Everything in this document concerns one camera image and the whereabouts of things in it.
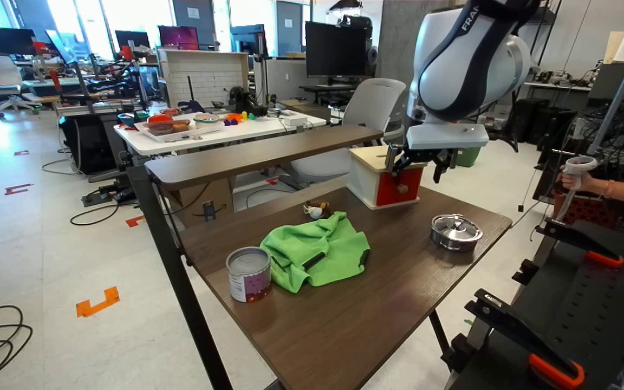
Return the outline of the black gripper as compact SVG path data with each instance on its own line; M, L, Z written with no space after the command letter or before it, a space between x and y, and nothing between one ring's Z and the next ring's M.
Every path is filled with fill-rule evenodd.
M412 164L432 163L432 183L455 168L468 168L472 163L468 149L404 149L389 157L387 170L391 175L401 175Z

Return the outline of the person hand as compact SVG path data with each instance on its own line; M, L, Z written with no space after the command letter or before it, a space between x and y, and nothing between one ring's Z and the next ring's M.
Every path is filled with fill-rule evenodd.
M594 192L594 195L607 195L610 183L608 181L598 181L588 174L582 175L571 175L571 174L560 174L558 183L567 189L567 190L582 190L582 192Z

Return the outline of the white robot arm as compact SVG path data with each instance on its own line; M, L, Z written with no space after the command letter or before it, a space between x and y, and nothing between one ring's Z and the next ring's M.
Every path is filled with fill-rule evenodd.
M432 181L455 164L461 149L489 140L470 116L518 90L530 51L518 36L539 0L466 0L461 8L426 14L416 36L404 107L404 133L386 168L401 175L409 164L432 163Z

